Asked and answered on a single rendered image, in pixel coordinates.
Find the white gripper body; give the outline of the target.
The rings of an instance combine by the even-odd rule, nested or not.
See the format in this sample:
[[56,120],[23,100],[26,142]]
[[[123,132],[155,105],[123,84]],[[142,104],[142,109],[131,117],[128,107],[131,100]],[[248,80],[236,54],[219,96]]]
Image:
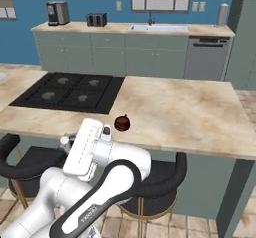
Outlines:
[[102,129],[100,121],[91,118],[83,120],[63,166],[65,174],[86,182],[93,178],[97,168],[97,164],[93,162],[94,151]]

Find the dark cup of hot chocolate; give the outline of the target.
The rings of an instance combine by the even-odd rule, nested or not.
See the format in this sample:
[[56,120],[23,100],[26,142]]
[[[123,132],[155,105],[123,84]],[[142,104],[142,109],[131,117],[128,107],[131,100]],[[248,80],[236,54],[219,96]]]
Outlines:
[[118,131],[127,131],[130,128],[130,120],[127,115],[118,116],[115,119],[114,127]]

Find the green island counter base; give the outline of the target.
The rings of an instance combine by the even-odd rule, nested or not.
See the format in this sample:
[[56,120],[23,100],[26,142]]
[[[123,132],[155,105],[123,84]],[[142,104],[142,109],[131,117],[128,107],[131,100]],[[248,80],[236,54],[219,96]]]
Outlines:
[[188,172],[174,212],[216,220],[232,238],[256,183],[256,160],[188,154]]

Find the black stool with gold legs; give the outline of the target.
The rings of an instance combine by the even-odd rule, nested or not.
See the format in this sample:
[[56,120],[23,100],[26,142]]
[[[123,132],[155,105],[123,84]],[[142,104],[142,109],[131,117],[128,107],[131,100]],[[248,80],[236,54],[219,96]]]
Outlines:
[[10,153],[18,148],[20,136],[7,133],[0,139],[0,176],[8,179],[11,193],[28,207],[27,200],[36,197],[40,188],[40,178],[50,167],[62,167],[67,155],[55,148],[30,146],[18,163],[7,163]]
[[174,162],[151,161],[150,175],[141,183],[139,192],[120,206],[123,213],[138,220],[138,238],[142,238],[144,221],[171,211],[186,174],[187,155],[183,152],[176,153]]

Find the black gas hob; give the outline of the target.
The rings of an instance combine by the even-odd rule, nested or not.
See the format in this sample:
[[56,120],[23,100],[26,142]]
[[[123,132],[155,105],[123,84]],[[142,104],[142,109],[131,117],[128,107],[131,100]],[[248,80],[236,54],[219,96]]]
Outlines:
[[47,73],[11,106],[108,114],[123,77],[75,73]]

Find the green run of base cupboards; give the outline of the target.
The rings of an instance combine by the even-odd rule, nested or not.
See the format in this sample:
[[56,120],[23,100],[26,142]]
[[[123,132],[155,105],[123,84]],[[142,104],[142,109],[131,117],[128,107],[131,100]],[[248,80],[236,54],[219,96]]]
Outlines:
[[47,71],[181,78],[186,35],[36,31]]

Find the black toaster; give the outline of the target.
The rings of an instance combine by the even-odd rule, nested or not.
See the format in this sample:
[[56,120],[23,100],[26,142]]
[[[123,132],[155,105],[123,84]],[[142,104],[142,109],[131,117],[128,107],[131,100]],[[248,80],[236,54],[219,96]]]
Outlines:
[[107,25],[106,13],[89,13],[86,16],[87,25],[89,27],[104,27]]

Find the black and silver coffee machine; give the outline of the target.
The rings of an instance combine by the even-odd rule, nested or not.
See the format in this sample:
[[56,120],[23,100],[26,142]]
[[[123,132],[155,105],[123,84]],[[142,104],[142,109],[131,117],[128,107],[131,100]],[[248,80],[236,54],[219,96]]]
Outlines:
[[70,22],[68,3],[66,1],[48,1],[46,3],[48,25],[66,25]]

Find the white sink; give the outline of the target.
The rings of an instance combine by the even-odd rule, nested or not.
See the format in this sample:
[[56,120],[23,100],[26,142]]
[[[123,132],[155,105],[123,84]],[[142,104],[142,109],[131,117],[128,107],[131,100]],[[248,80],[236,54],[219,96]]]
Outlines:
[[128,30],[140,32],[189,32],[188,26],[173,26],[173,25],[131,25]]

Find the grey dishwasher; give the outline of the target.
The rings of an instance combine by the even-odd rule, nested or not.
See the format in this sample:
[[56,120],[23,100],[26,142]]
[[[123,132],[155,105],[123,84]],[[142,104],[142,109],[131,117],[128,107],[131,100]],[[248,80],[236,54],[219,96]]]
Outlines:
[[219,81],[222,76],[229,37],[190,36],[184,78]]

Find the tall green cupboard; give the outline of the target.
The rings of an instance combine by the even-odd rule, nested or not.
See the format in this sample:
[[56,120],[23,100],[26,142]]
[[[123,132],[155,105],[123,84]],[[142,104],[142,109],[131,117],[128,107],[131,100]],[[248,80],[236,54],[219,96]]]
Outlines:
[[228,27],[235,33],[225,80],[245,89],[256,56],[256,0],[232,0]]

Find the grey paper towel roll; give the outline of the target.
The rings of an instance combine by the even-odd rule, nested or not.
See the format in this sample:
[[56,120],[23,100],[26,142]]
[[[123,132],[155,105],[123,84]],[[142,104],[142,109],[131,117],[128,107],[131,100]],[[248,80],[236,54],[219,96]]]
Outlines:
[[222,27],[222,26],[226,25],[228,10],[229,10],[228,4],[223,3],[220,5],[219,11],[218,11],[218,16],[217,16],[217,21],[216,21],[217,26]]

